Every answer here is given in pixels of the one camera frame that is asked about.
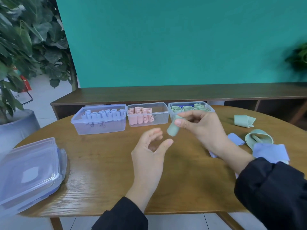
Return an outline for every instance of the hand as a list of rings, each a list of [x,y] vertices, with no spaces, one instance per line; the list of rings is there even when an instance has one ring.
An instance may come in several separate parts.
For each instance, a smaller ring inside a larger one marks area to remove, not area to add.
[[[197,139],[215,155],[220,156],[231,143],[215,112],[192,110],[178,113],[185,119],[176,119],[175,125],[192,132]]]
[[[134,182],[126,197],[133,201],[144,212],[152,194],[155,192],[163,171],[164,155],[174,142],[172,139],[163,141],[155,151],[150,143],[161,140],[163,132],[153,128],[141,136],[132,151]]]

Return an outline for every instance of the person's right hand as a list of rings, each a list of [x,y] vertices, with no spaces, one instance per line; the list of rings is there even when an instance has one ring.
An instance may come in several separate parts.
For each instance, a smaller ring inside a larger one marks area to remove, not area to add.
[[[192,110],[178,113],[185,119],[176,119],[175,125],[191,131],[211,152],[219,156],[231,141],[228,139],[215,112]]]

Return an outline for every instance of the round table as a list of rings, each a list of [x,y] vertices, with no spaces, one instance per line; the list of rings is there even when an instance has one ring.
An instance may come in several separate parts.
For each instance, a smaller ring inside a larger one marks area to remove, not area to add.
[[[241,139],[253,129],[271,135],[275,144],[284,144],[290,165],[307,173],[307,134],[277,118],[241,108],[213,106],[226,134]],[[255,117],[255,127],[234,125],[234,115]],[[70,161],[68,180],[60,189],[22,214],[31,217],[98,216],[111,209],[133,183],[131,151],[141,134],[160,127],[164,139],[170,124],[130,127],[125,131],[78,135],[72,116],[58,120],[24,139],[18,146],[54,137]],[[145,214],[243,212],[234,195],[235,173],[208,151],[189,131],[182,129],[165,155],[164,171]],[[251,153],[245,144],[241,146]]]

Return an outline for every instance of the clear plastic box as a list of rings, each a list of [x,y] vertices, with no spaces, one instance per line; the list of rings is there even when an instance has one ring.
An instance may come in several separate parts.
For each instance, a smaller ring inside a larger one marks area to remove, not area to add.
[[[15,215],[54,193],[66,165],[66,153],[58,152],[54,138],[1,154],[0,217]]]
[[[151,108],[151,113],[135,113],[129,114],[130,108],[142,107],[144,109]],[[164,102],[142,103],[127,106],[127,116],[131,127],[141,127],[156,124],[164,124],[169,121],[169,109]]]
[[[123,131],[126,128],[126,112],[125,104],[85,106],[72,117],[71,123],[79,135]]]
[[[184,106],[192,106],[194,107],[194,104],[201,104],[201,105],[204,105],[206,109],[209,109],[210,112],[215,112],[215,110],[208,104],[206,104],[205,102],[202,102],[202,101],[195,101],[195,102],[170,102],[168,104],[168,109],[169,109],[169,115],[171,117],[171,120],[174,119],[174,116],[176,115],[176,113],[173,112],[172,110],[172,106],[179,106],[179,107],[184,107]]]

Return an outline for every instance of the person's left hand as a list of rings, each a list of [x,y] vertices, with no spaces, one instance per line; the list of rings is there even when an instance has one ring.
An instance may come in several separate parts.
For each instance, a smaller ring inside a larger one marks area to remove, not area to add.
[[[162,134],[160,128],[144,132],[131,153],[134,182],[126,197],[133,201],[142,212],[159,184],[163,171],[164,155],[174,142],[172,139],[167,139],[153,152],[154,148],[150,143],[161,140]]]

